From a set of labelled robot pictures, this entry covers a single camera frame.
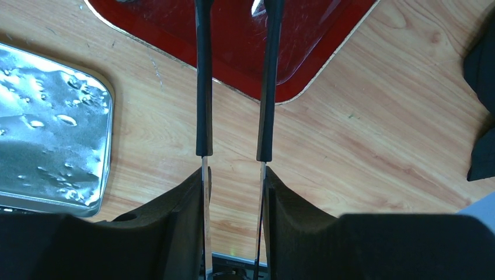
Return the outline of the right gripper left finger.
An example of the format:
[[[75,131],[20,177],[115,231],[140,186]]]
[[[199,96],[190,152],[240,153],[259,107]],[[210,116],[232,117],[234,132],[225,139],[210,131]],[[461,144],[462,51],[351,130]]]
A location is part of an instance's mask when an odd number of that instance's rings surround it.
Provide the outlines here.
[[[1,212],[2,279],[197,279],[202,174],[112,221]]]

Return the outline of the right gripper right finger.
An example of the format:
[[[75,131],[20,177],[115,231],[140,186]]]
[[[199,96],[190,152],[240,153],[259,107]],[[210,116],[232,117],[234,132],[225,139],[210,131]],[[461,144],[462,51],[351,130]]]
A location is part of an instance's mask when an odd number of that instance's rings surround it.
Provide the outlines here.
[[[493,279],[494,234],[453,214],[334,217],[266,170],[270,279]]]

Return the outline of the red chocolate tray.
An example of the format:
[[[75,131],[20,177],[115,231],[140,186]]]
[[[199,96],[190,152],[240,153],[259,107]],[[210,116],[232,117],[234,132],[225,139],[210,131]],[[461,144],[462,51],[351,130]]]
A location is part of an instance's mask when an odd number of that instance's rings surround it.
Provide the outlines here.
[[[102,22],[189,68],[197,64],[193,1],[86,2]],[[377,6],[374,0],[285,1],[276,103],[303,94]],[[213,78],[251,99],[261,95],[267,14],[262,1],[215,1]]]

